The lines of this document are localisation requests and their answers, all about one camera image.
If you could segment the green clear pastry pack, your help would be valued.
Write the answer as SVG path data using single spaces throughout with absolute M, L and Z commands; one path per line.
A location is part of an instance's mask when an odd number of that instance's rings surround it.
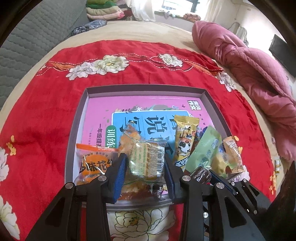
M 212 126 L 208 126 L 189 156 L 185 165 L 185 172 L 192 173 L 201 166 L 226 178 L 228 175 L 226 168 L 229 166 L 229 160 L 230 156 L 223 148 L 220 133 Z

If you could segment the small yellow barcode snack pack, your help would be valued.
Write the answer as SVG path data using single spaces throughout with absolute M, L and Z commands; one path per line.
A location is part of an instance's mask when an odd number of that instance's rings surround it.
M 164 175 L 164 140 L 133 141 L 128 155 L 129 173 L 141 180 L 156 182 Z

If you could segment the yellow puffed rice snack bag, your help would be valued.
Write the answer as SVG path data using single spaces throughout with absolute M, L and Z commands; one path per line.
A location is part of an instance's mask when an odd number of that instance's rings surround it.
M 148 140 L 163 140 L 162 138 L 151 138 Z M 127 160 L 128 155 L 130 154 L 131 147 L 133 144 L 133 141 L 148 141 L 144 139 L 139 131 L 135 128 L 133 123 L 129 123 L 124 131 L 122 136 L 119 140 L 119 153 L 120 154 L 126 154 Z M 163 177 L 156 181 L 145 181 L 141 180 L 139 178 L 133 177 L 129 170 L 128 170 L 128 163 L 127 163 L 127 170 L 126 170 L 126 176 L 125 176 L 125 182 L 121 190 L 121 194 L 119 199 L 120 200 L 140 200 L 144 198 L 154 198 L 156 200 L 161 200 L 163 192 L 166 190 L 166 183 L 164 175 Z

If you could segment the tan biscuit wrapper pack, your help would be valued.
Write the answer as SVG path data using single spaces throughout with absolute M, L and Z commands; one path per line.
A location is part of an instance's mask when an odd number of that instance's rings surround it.
M 244 172 L 241 154 L 234 137 L 226 137 L 223 140 L 223 145 L 227 154 L 228 166 L 231 170 L 231 173 Z

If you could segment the yellow cartoon cow snack pack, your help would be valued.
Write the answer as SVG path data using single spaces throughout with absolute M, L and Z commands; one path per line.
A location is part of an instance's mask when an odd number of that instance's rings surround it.
M 175 166 L 180 167 L 184 171 L 191 154 L 200 119 L 191 116 L 175 115 L 174 121 L 177 127 L 173 162 Z

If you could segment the orange twisted dough snack bag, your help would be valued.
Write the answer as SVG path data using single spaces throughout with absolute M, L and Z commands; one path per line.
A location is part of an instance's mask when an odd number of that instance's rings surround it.
M 80 159 L 80 170 L 74 181 L 75 185 L 87 184 L 100 175 L 105 175 L 118 158 L 116 148 L 76 144 L 76 151 Z

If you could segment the grey cardboard tray box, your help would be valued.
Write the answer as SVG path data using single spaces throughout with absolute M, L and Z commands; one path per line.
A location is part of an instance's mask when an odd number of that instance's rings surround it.
M 197 97 L 203 102 L 210 118 L 213 122 L 215 130 L 217 130 L 222 137 L 231 135 L 229 127 L 224 119 L 221 111 L 216 105 L 213 98 L 207 90 L 201 88 L 174 86 L 174 85 L 151 85 L 151 84 L 132 84 L 132 85 L 109 85 L 91 87 L 85 89 L 76 110 L 69 142 L 67 148 L 66 162 L 65 162 L 65 182 L 73 182 L 79 174 L 80 162 L 78 154 L 76 153 L 77 136 L 81 134 L 79 127 L 81 115 L 85 107 L 85 102 L 88 97 L 106 97 L 106 96 L 184 96 Z

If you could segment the red floral blanket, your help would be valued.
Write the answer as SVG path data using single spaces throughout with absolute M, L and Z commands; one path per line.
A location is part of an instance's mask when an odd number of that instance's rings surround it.
M 64 184 L 70 129 L 84 90 L 167 84 L 206 89 L 239 138 L 251 183 L 274 200 L 273 165 L 255 113 L 242 94 L 214 77 L 211 58 L 163 43 L 98 41 L 59 51 L 37 69 L 1 130 L 1 215 L 16 240 L 30 230 Z

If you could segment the pink quilted comforter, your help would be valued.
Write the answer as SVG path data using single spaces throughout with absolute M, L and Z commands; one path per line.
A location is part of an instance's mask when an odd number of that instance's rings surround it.
M 294 161 L 295 99 L 281 65 L 216 23 L 197 21 L 192 37 L 202 52 L 230 70 L 269 120 L 278 154 Z

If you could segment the black framed window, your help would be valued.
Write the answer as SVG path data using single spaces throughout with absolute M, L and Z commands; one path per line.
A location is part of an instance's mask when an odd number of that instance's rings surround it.
M 162 2 L 161 7 L 165 10 L 176 10 L 195 12 L 197 5 L 200 2 L 198 0 L 165 0 Z

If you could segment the white sheer curtain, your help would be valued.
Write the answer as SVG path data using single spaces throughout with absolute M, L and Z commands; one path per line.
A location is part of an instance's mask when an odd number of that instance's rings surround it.
M 139 21 L 155 22 L 154 1 L 152 0 L 126 0 L 133 16 Z

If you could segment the dark patterned cloth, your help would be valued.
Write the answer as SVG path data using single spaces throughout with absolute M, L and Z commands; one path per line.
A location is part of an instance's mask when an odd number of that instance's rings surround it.
M 85 25 L 81 25 L 79 27 L 76 27 L 72 32 L 71 32 L 71 36 L 75 36 L 78 35 L 80 33 L 85 33 L 88 32 L 90 30 L 95 30 L 97 28 L 100 27 L 104 27 L 105 25 L 107 25 L 107 21 L 106 20 L 94 20 L 91 21 Z

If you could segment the folded clothes pile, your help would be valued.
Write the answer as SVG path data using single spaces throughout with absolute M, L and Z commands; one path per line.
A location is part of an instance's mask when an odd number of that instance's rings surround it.
M 86 1 L 86 13 L 90 20 L 125 20 L 132 16 L 126 1 Z

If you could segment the grey quilted sofa back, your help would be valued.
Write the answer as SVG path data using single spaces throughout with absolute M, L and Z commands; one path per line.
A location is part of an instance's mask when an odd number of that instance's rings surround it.
M 88 22 L 86 1 L 41 1 L 27 13 L 1 46 L 1 105 L 35 64 Z

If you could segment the black wall television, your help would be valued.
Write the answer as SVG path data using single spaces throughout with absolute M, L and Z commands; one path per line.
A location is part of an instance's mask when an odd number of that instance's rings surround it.
M 278 60 L 285 69 L 295 77 L 295 54 L 292 52 L 288 44 L 278 35 L 274 35 L 269 51 Z

